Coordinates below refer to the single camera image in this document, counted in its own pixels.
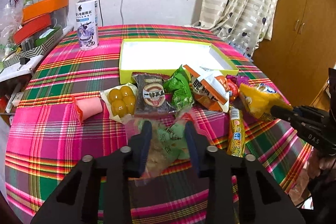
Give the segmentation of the right hand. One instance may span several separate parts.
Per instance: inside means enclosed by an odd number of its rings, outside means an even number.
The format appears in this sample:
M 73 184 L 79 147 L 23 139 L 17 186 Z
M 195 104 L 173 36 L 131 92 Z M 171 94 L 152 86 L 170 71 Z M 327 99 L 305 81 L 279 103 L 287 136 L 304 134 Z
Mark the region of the right hand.
M 322 171 L 335 169 L 335 156 L 322 157 L 316 149 L 314 149 L 309 158 L 309 166 L 307 168 L 307 174 L 309 178 L 314 179 L 318 177 Z

